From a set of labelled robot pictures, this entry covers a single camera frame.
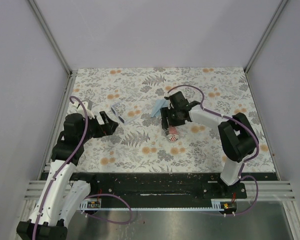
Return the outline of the light blue cleaning cloth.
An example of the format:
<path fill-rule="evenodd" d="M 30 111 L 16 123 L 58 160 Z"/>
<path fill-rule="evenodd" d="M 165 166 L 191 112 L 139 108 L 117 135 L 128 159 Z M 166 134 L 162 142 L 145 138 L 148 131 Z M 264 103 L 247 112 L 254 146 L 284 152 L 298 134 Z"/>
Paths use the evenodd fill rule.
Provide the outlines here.
<path fill-rule="evenodd" d="M 150 117 L 154 118 L 154 117 L 159 117 L 161 115 L 161 109 L 168 107 L 170 104 L 170 101 L 163 98 L 163 99 L 157 99 L 155 101 L 154 107 L 152 108 Z"/>

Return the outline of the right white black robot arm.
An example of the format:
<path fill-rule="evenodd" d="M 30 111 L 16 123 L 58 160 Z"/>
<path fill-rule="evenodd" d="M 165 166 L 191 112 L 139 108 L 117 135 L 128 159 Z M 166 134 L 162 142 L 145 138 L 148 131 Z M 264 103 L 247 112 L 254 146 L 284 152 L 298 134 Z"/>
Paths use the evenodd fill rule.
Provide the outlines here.
<path fill-rule="evenodd" d="M 258 153 L 259 140 L 246 115 L 238 113 L 232 117 L 203 107 L 198 101 L 189 102 L 181 91 L 164 98 L 168 106 L 160 109 L 161 127 L 171 142 L 178 139 L 178 126 L 187 122 L 209 127 L 217 131 L 227 160 L 220 174 L 223 181 L 218 184 L 218 194 L 229 198 L 236 191 L 236 184 L 244 167 L 244 158 Z"/>

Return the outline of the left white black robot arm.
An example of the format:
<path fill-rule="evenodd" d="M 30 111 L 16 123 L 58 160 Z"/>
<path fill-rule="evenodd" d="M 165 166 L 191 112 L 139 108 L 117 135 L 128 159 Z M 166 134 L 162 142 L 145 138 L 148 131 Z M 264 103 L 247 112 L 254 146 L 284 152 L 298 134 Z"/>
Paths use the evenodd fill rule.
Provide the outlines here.
<path fill-rule="evenodd" d="M 66 187 L 90 139 L 113 135 L 119 124 L 101 111 L 97 117 L 85 118 L 83 112 L 65 117 L 63 130 L 52 149 L 50 170 L 38 203 L 28 220 L 20 221 L 16 232 L 23 240 L 64 240 L 68 225 L 84 197 L 97 195 L 99 186 L 91 173 L 81 173 L 68 195 Z"/>

